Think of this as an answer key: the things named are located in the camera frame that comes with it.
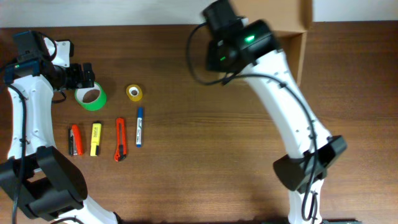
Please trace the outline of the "small yellow tape roll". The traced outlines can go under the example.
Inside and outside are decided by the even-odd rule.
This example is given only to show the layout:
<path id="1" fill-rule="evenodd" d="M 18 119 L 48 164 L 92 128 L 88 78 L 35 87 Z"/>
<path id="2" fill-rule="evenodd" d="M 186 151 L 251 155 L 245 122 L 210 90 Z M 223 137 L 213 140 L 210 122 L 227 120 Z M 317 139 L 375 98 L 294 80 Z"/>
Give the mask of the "small yellow tape roll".
<path id="1" fill-rule="evenodd" d="M 131 101 L 141 101 L 143 97 L 143 92 L 139 85 L 129 85 L 126 88 L 126 94 Z"/>

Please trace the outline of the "brown cardboard box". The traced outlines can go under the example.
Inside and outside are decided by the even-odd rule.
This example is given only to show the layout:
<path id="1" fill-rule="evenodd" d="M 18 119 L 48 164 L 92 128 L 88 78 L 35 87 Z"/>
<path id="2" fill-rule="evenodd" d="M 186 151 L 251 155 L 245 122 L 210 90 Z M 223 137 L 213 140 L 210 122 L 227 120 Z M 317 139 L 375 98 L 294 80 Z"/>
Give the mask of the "brown cardboard box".
<path id="1" fill-rule="evenodd" d="M 285 52 L 296 83 L 301 84 L 307 31 L 312 23 L 312 2 L 306 0 L 216 1 L 203 11 L 216 40 L 225 45 L 217 62 L 231 65 L 238 53 L 248 58 L 272 49 Z"/>

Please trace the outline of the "orange black stapler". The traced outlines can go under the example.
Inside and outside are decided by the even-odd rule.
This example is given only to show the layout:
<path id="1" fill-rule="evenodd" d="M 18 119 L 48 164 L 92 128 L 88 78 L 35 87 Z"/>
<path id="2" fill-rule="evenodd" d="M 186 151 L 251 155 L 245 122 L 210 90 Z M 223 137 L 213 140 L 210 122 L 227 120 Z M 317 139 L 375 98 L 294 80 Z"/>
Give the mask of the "orange black stapler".
<path id="1" fill-rule="evenodd" d="M 81 156 L 84 153 L 81 132 L 76 124 L 68 129 L 68 153 L 71 156 Z"/>

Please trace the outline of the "green tape roll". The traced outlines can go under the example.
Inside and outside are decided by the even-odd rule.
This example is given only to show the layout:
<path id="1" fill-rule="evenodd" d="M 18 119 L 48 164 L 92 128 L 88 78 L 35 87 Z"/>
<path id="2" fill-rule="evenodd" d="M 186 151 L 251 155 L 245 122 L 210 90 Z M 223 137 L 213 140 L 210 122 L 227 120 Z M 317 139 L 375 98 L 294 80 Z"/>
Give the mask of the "green tape roll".
<path id="1" fill-rule="evenodd" d="M 90 102 L 84 102 L 85 95 L 87 95 L 88 93 L 92 95 L 94 93 L 94 90 L 98 91 L 95 98 Z M 75 91 L 75 99 L 85 110 L 97 111 L 106 104 L 107 95 L 102 86 L 99 85 L 97 82 L 94 82 L 93 87 L 77 89 Z"/>

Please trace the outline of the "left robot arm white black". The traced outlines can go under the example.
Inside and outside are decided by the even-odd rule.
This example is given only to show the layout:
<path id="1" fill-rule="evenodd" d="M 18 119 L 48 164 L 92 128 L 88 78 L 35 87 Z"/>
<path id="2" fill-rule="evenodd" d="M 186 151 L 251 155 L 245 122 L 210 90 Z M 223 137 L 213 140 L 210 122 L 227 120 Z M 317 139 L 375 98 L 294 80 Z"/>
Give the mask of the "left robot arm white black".
<path id="1" fill-rule="evenodd" d="M 74 46 L 34 30 L 13 37 L 18 54 L 3 66 L 12 100 L 12 142 L 1 188 L 14 211 L 53 223 L 119 223 L 89 195 L 81 171 L 56 147 L 51 107 L 59 91 L 92 88 L 90 63 L 71 63 Z"/>

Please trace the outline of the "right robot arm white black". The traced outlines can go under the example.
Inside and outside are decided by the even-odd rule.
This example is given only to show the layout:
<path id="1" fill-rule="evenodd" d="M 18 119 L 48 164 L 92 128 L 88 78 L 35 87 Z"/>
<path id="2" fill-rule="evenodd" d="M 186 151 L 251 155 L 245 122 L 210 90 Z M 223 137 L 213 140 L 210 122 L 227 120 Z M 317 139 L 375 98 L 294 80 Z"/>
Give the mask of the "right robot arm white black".
<path id="1" fill-rule="evenodd" d="M 243 79 L 259 97 L 279 130 L 286 155 L 273 163 L 289 191 L 289 223 L 323 223 L 320 192 L 327 171 L 347 148 L 313 113 L 294 80 L 287 56 L 267 23 L 247 23 L 229 1 L 203 12 L 212 40 L 207 67 L 225 72 L 224 83 Z"/>

